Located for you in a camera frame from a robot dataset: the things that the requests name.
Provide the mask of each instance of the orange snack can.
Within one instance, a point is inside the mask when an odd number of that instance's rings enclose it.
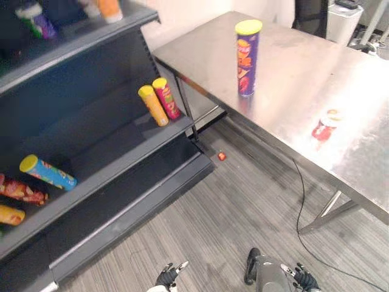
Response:
[[[173,95],[171,94],[170,87],[166,78],[160,77],[153,81],[153,88],[164,107],[168,117],[172,120],[177,119],[181,113],[174,101]]]
[[[95,0],[107,23],[115,23],[123,18],[118,0]]]
[[[139,88],[138,94],[147,106],[154,120],[156,120],[158,126],[166,126],[169,122],[169,119],[166,116],[162,105],[160,105],[153,87],[151,85],[144,85]]]
[[[16,226],[22,223],[25,216],[26,213],[22,210],[0,205],[0,223]]]

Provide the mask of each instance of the shelf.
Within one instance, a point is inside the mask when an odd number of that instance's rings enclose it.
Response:
[[[47,205],[33,206],[30,212],[26,209],[26,219],[22,224],[5,228],[0,259],[105,184],[178,137],[192,124],[191,119],[182,116],[165,127],[158,127],[150,114],[145,114],[72,158],[72,174],[79,181],[77,187],[70,192],[51,187]]]
[[[37,40],[22,50],[21,58],[11,60],[8,70],[0,76],[0,94],[108,38],[158,19],[155,10],[132,1],[122,1],[121,6],[124,17],[116,23],[107,24],[101,17],[80,21],[62,27],[56,40]]]
[[[4,278],[0,291],[41,291],[52,282],[62,282],[212,170],[211,160],[180,135],[61,216],[0,264]],[[15,273],[22,274],[23,281]]]
[[[181,141],[174,141],[170,147],[142,161],[135,166],[135,171],[131,169],[50,227],[46,233],[53,260],[50,268],[57,282],[157,214],[212,171],[209,158],[185,136],[178,140]],[[99,210],[105,213],[74,228]]]

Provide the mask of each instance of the gray carpet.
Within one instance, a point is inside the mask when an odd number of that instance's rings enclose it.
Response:
[[[179,292],[255,291],[243,283],[251,247],[293,265],[303,262],[323,291],[378,291],[313,259],[299,243],[295,223],[301,182],[290,164],[226,120],[201,133],[215,171],[172,205],[68,281],[62,292],[141,292],[168,262],[189,260]],[[224,151],[227,159],[217,159]],[[309,223],[334,191],[305,176]],[[389,280],[388,226],[361,210],[303,240],[320,258],[384,289]]]

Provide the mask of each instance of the white wall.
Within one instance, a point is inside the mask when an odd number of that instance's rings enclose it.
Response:
[[[158,11],[161,24],[142,27],[151,51],[231,10],[233,0],[135,0]]]
[[[233,0],[232,10],[292,27],[295,0]]]

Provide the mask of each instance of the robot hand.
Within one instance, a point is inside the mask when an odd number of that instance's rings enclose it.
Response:
[[[167,290],[175,287],[174,281],[178,274],[189,264],[188,261],[182,263],[177,268],[173,267],[172,263],[167,264],[162,272],[159,274],[156,282],[156,286],[165,286]]]
[[[297,284],[302,287],[303,291],[320,291],[314,276],[312,276],[301,263],[297,263],[297,266],[298,268],[295,268],[296,273],[294,279]]]

